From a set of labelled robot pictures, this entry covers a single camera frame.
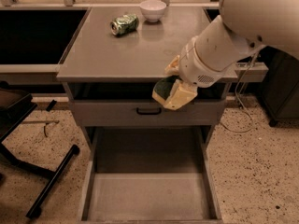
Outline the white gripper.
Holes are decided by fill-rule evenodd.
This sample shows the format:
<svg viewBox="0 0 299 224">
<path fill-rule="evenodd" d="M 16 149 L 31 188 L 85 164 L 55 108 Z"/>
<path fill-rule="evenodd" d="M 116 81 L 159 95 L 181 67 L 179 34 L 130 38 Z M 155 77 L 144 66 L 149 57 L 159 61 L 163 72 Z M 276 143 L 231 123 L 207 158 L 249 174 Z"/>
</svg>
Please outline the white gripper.
<svg viewBox="0 0 299 224">
<path fill-rule="evenodd" d="M 170 96 L 164 103 L 164 108 L 178 110 L 197 96 L 197 87 L 208 88 L 220 80 L 228 70 L 229 65 L 220 71 L 205 64 L 197 54 L 193 37 L 182 49 L 180 56 L 176 56 L 164 69 L 168 76 L 179 76 L 172 87 Z"/>
</svg>

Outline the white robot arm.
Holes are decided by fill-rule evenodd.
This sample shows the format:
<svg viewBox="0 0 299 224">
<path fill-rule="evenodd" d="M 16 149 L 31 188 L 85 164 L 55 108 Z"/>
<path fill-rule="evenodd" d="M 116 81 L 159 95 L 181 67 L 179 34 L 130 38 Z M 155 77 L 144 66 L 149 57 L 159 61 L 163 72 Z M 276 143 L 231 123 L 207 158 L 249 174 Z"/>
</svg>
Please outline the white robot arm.
<svg viewBox="0 0 299 224">
<path fill-rule="evenodd" d="M 177 110 L 221 79 L 228 67 L 264 47 L 299 58 L 299 0 L 220 0 L 220 15 L 166 68 L 152 97 Z"/>
</svg>

